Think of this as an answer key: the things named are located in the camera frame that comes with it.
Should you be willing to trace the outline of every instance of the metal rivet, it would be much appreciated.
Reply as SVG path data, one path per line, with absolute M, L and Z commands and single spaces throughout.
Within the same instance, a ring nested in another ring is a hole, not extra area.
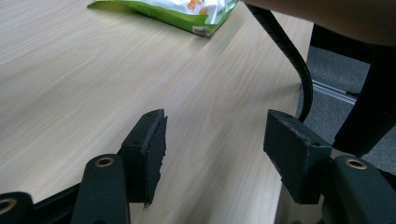
M 3 200 L 0 200 L 0 215 L 3 215 L 4 213 L 8 212 L 11 210 L 15 205 L 17 204 L 17 200 L 14 198 L 6 198 Z
M 111 157 L 103 157 L 95 162 L 96 167 L 107 167 L 113 164 L 114 159 Z
M 350 167 L 353 167 L 355 169 L 359 169 L 359 170 L 365 170 L 367 169 L 367 165 L 364 164 L 361 161 L 357 161 L 357 160 L 353 160 L 353 159 L 347 159 L 346 160 L 346 164 Z

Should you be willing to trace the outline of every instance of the floor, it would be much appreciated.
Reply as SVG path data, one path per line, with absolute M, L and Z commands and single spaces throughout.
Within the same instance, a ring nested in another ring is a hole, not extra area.
M 332 144 L 334 136 L 353 106 L 354 98 L 343 95 L 343 92 L 361 91 L 369 64 L 324 49 L 310 47 L 307 65 L 315 83 L 314 102 L 304 124 Z M 324 86 L 325 89 L 327 87 L 331 91 L 322 91 L 320 86 Z M 396 127 L 362 158 L 377 168 L 396 175 L 395 152 Z

